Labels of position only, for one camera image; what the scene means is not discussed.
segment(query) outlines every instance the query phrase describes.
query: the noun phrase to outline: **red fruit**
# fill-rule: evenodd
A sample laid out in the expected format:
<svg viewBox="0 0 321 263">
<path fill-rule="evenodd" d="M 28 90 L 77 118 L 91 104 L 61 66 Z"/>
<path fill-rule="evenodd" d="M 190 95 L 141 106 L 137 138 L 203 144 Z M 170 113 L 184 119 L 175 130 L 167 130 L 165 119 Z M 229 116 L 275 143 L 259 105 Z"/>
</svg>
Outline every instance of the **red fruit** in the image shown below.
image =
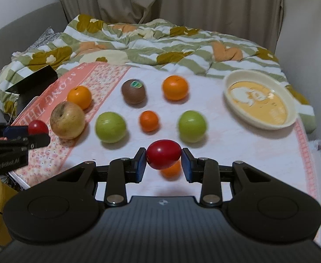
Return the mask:
<svg viewBox="0 0 321 263">
<path fill-rule="evenodd" d="M 40 133 L 48 134 L 48 127 L 43 121 L 36 119 L 31 123 L 29 123 L 28 133 L 29 135 L 40 134 Z"/>
<path fill-rule="evenodd" d="M 174 165 L 181 156 L 181 146 L 169 139 L 157 140 L 147 148 L 146 159 L 149 166 L 162 170 Z"/>
</svg>

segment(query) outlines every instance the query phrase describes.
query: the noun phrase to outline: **small orange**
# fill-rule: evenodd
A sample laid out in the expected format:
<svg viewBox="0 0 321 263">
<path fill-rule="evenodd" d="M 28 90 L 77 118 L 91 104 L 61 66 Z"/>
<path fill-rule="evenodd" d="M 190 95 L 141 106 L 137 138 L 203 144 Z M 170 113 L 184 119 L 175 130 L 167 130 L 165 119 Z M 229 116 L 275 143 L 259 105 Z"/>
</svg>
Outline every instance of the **small orange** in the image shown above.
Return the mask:
<svg viewBox="0 0 321 263">
<path fill-rule="evenodd" d="M 188 83 L 184 78 L 172 75 L 164 80 L 162 89 L 168 100 L 178 101 L 187 96 Z"/>
<path fill-rule="evenodd" d="M 153 111 L 144 111 L 140 115 L 139 122 L 145 132 L 156 130 L 159 127 L 159 118 Z"/>
<path fill-rule="evenodd" d="M 67 101 L 75 103 L 85 110 L 91 105 L 92 94 L 85 86 L 77 86 L 69 91 Z"/>
<path fill-rule="evenodd" d="M 160 173 L 166 179 L 178 177 L 181 173 L 181 162 L 177 161 L 173 166 L 161 170 Z"/>
</svg>

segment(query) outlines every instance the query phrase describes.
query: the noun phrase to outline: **floral comforter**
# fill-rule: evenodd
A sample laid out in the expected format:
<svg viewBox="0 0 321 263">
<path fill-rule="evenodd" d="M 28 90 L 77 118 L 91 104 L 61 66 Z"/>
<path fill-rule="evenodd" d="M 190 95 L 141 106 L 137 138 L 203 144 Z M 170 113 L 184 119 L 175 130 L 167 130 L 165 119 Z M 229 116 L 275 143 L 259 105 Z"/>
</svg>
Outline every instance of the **floral comforter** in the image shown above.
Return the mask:
<svg viewBox="0 0 321 263">
<path fill-rule="evenodd" d="M 0 110 L 16 116 L 17 95 L 5 91 L 47 64 L 61 76 L 81 63 L 95 61 L 173 74 L 185 70 L 208 78 L 224 78 L 237 69 L 257 70 L 292 93 L 307 132 L 316 126 L 313 108 L 287 82 L 278 59 L 256 43 L 218 32 L 178 27 L 162 19 L 147 24 L 108 24 L 88 15 L 78 15 L 59 38 L 16 57 L 0 72 Z"/>
</svg>

